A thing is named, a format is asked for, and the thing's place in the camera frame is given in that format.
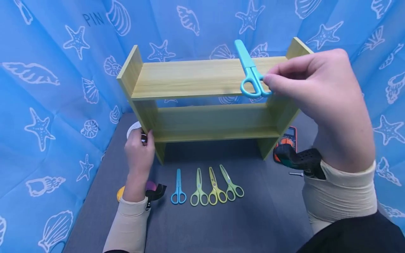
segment finger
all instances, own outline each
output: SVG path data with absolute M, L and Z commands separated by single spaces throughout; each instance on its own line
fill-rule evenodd
M 308 90 L 306 80 L 289 79 L 277 74 L 267 74 L 263 82 L 276 94 L 300 100 Z
M 299 57 L 294 57 L 286 62 L 282 62 L 271 68 L 268 74 L 277 74 L 281 76 L 288 76 L 291 73 L 307 72 L 308 67 L 315 58 L 315 54 L 308 54 Z
M 150 130 L 148 133 L 148 143 L 146 147 L 148 149 L 155 149 L 155 137 L 153 136 L 152 130 Z
M 132 145 L 141 145 L 141 132 L 142 128 L 133 129 L 128 136 L 128 142 L 131 142 Z

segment hand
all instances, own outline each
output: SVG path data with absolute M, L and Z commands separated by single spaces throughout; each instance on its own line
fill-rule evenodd
M 294 99 L 318 124 L 314 147 L 326 163 L 346 172 L 372 165 L 372 125 L 344 50 L 292 58 L 270 69 L 264 82 L 276 94 Z
M 145 198 L 145 187 L 155 157 L 155 142 L 149 131 L 147 143 L 142 143 L 141 129 L 134 129 L 125 144 L 129 173 L 122 198 L 129 202 L 140 202 Z

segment wooden shelf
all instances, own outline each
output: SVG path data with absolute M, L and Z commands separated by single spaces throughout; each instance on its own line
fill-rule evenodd
M 280 136 L 266 104 L 159 108 L 153 132 L 155 142 Z
M 293 38 L 286 56 L 253 60 L 265 74 L 278 63 L 309 53 L 313 53 L 311 49 Z M 156 155 L 162 164 L 166 143 L 183 141 L 256 138 L 263 159 L 268 157 L 299 112 L 289 98 L 273 94 L 261 104 L 171 108 L 156 104 L 158 99 L 241 96 L 244 78 L 239 59 L 144 64 L 136 45 L 117 76 L 143 131 L 153 129 Z M 252 86 L 245 88 L 253 92 Z
M 260 73 L 286 60 L 285 56 L 254 58 Z M 131 98 L 241 96 L 240 85 L 244 78 L 239 59 L 144 63 Z M 253 87 L 247 85 L 247 91 L 254 92 Z

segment shelf board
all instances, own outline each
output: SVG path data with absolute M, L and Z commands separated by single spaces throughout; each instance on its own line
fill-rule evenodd
M 258 71 L 266 74 L 285 56 L 253 58 Z M 245 78 L 239 59 L 144 63 L 131 99 L 155 100 L 207 96 L 241 96 Z M 246 90 L 253 92 L 251 85 Z
M 155 142 L 278 138 L 266 104 L 233 104 L 158 108 Z

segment light blue scissors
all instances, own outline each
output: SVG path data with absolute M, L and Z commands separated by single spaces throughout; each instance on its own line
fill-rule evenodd
M 241 92 L 248 98 L 258 98 L 258 97 L 268 97 L 271 95 L 270 92 L 266 92 L 260 81 L 263 80 L 263 75 L 260 74 L 256 65 L 254 64 L 252 58 L 246 50 L 245 45 L 241 40 L 235 40 L 235 47 L 239 54 L 239 60 L 241 61 L 243 71 L 245 72 L 246 78 L 241 82 Z M 245 83 L 251 83 L 253 85 L 254 93 L 249 93 L 245 90 L 243 86 Z
M 181 195 L 184 195 L 184 200 L 180 200 Z M 172 194 L 170 200 L 171 200 L 171 202 L 173 204 L 177 205 L 177 204 L 184 203 L 186 199 L 187 199 L 187 196 L 181 190 L 181 171 L 180 171 L 180 169 L 177 169 L 177 173 L 176 173 L 176 191 Z

